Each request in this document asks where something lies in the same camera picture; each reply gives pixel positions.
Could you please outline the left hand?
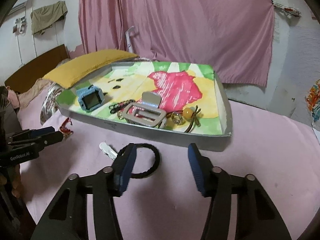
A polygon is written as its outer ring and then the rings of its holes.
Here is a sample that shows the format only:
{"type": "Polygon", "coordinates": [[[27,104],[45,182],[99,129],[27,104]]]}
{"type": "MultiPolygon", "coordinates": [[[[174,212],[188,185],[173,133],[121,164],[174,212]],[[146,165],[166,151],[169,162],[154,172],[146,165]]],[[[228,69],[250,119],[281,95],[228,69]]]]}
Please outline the left hand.
{"type": "MultiPolygon", "coordinates": [[[[4,186],[8,182],[7,178],[4,175],[5,171],[7,171],[7,169],[1,167],[1,186],[4,186]]],[[[11,170],[11,175],[9,177],[9,181],[11,182],[11,192],[15,197],[18,198],[18,195],[22,192],[20,164],[16,165],[11,170]]]]}

